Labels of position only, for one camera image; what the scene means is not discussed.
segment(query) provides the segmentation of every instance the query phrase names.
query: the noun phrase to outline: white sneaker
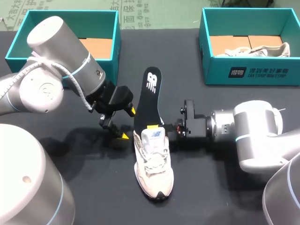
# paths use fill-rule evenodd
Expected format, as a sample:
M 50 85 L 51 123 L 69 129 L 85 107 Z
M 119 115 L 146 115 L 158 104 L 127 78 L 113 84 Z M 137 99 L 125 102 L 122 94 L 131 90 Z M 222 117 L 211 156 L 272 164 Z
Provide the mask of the white sneaker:
M 171 168 L 169 139 L 163 127 L 142 131 L 142 139 L 134 131 L 135 176 L 144 193 L 162 200 L 172 191 L 174 174 Z
M 225 50 L 225 54 L 218 56 L 246 56 L 246 57 L 290 57 L 290 46 L 284 42 L 281 46 L 260 46 L 254 49 L 240 47 L 234 50 Z

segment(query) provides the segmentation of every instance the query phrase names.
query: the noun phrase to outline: teal box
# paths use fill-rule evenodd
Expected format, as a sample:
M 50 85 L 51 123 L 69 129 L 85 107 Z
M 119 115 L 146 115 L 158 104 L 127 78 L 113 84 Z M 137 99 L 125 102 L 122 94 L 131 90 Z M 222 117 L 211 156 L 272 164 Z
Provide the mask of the teal box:
M 213 56 L 210 36 L 225 35 L 277 35 L 291 56 Z M 199 44 L 205 84 L 300 85 L 300 24 L 291 8 L 203 8 Z M 233 70 L 240 76 L 231 77 Z
M 62 18 L 78 38 L 112 39 L 110 59 L 95 59 L 106 76 L 117 83 L 121 35 L 118 11 L 29 10 L 5 57 L 13 73 L 19 72 L 32 50 L 27 45 L 31 30 L 50 16 Z

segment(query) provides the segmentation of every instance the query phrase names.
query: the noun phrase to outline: green floor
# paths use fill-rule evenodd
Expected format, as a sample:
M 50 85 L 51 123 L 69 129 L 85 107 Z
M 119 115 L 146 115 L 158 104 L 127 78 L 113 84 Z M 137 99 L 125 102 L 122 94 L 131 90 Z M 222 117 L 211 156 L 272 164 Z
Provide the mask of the green floor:
M 253 7 L 267 2 L 248 1 Z M 300 17 L 300 0 L 274 1 L 271 7 L 294 8 Z M 0 0 L 0 17 L 8 30 L 18 30 L 29 9 L 119 10 L 122 29 L 198 28 L 201 9 L 219 7 L 221 3 L 222 0 Z

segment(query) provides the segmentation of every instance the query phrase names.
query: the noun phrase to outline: cardboard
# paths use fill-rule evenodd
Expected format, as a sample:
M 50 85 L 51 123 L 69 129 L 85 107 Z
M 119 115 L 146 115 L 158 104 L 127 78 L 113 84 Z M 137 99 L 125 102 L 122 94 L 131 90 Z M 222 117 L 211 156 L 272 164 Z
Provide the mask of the cardboard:
M 251 48 L 257 48 L 259 46 L 281 46 L 282 40 L 280 36 L 272 35 L 272 36 L 259 36 L 259 35 L 249 35 L 249 41 Z
M 224 54 L 226 49 L 251 48 L 247 36 L 210 36 L 210 42 L 214 56 Z
M 95 59 L 110 59 L 112 39 L 80 38 L 79 40 Z

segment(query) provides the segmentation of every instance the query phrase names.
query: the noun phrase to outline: insole logo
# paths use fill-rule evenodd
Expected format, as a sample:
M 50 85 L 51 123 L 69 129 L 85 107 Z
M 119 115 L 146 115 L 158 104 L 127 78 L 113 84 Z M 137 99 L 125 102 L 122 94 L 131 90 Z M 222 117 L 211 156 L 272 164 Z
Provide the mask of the insole logo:
M 152 74 L 152 73 L 148 73 L 148 78 L 147 78 L 147 85 L 146 87 L 149 88 L 149 90 L 151 90 L 154 94 L 155 94 L 155 91 L 156 91 L 156 83 L 158 81 L 158 78 L 156 77 L 155 74 Z

